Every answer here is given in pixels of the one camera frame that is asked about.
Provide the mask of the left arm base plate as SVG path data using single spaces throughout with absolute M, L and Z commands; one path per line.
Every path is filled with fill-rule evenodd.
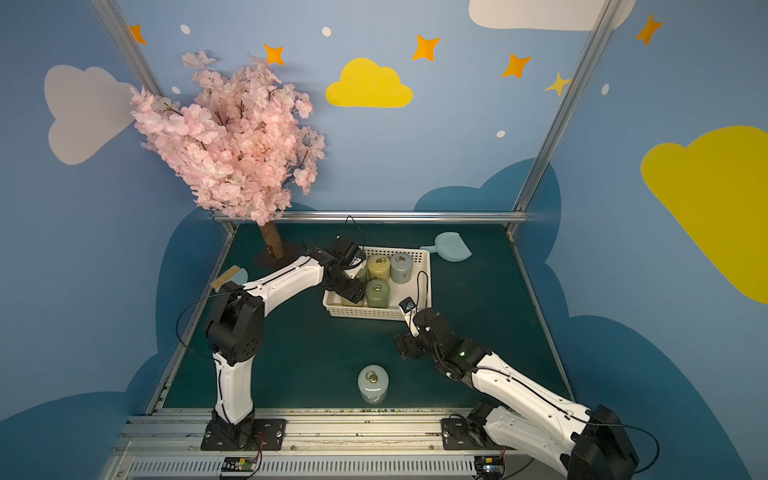
M 202 451 L 279 451 L 285 434 L 285 419 L 256 419 L 248 414 L 237 424 L 228 422 L 216 411 L 208 422 Z

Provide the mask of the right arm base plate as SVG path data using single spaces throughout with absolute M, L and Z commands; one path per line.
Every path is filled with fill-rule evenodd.
M 450 415 L 440 420 L 445 450 L 498 450 L 517 451 L 517 448 L 496 443 L 487 432 L 486 421 Z

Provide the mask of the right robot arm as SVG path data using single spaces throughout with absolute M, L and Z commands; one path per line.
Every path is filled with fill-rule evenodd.
M 428 355 L 444 377 L 487 395 L 472 419 L 496 445 L 520 450 L 567 479 L 630 479 L 639 473 L 639 455 L 613 410 L 548 390 L 493 350 L 457 335 L 433 308 L 401 315 L 408 331 L 395 339 L 400 355 Z

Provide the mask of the white perforated plastic basket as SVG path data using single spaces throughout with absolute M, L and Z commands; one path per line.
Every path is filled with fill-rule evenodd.
M 411 280 L 406 284 L 396 284 L 391 279 L 390 297 L 388 308 L 369 308 L 366 303 L 362 307 L 343 306 L 340 296 L 332 292 L 326 292 L 322 299 L 323 307 L 332 317 L 352 318 L 363 320 L 387 320 L 404 321 L 398 307 L 400 301 L 406 297 L 412 297 L 418 305 L 418 311 L 432 306 L 431 289 L 431 258 L 430 253 L 420 249 L 371 247 L 363 248 L 367 259 L 371 255 L 386 255 L 390 259 L 395 253 L 408 253 L 413 257 L 414 267 Z

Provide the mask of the pale blue tea canister front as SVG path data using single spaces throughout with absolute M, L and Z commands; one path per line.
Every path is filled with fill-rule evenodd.
M 357 385 L 362 398 L 369 404 L 381 403 L 389 389 L 389 375 L 379 365 L 368 365 L 358 375 Z

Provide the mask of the olive yellow tea canister front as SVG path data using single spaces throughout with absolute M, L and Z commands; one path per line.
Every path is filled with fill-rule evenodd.
M 351 307 L 362 307 L 364 305 L 365 301 L 365 295 L 363 295 L 359 301 L 353 302 L 352 300 L 348 300 L 346 298 L 340 297 L 341 304 L 343 306 L 351 306 Z

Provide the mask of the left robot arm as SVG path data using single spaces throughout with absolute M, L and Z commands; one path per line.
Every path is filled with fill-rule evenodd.
M 357 277 L 366 254 L 340 236 L 326 249 L 313 248 L 293 263 L 244 285 L 228 281 L 214 295 L 206 338 L 216 366 L 217 399 L 213 419 L 238 427 L 253 415 L 253 358 L 262 348 L 265 319 L 299 293 L 321 286 L 353 303 L 365 296 Z

